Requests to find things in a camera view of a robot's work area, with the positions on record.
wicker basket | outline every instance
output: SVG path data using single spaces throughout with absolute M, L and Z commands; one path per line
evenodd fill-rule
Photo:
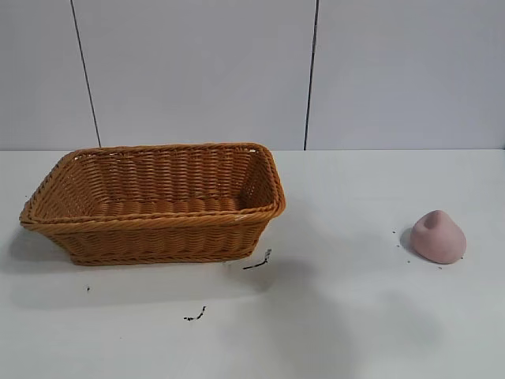
M 76 265 L 211 262 L 250 255 L 285 206 L 257 144 L 92 148 L 58 162 L 20 221 Z

white wall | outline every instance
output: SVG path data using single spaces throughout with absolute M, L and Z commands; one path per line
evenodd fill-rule
M 302 149 L 315 2 L 75 0 L 104 145 Z
M 0 2 L 0 149 L 96 146 L 68 0 Z
M 308 147 L 502 148 L 504 0 L 320 0 Z

dirt speck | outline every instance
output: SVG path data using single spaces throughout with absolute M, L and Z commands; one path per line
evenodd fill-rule
M 202 308 L 202 311 L 200 312 L 200 314 L 197 317 L 184 317 L 184 319 L 187 321 L 199 320 L 204 315 L 206 309 L 207 309 L 207 306 L 204 306 Z

pink object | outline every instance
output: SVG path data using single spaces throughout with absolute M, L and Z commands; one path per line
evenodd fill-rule
M 410 245 L 430 261 L 449 264 L 461 259 L 465 253 L 466 238 L 446 212 L 433 211 L 416 222 Z

rectangular wicker basket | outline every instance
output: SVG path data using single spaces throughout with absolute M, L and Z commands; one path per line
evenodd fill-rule
M 91 148 L 64 156 L 20 216 L 76 265 L 247 257 L 286 206 L 258 144 Z

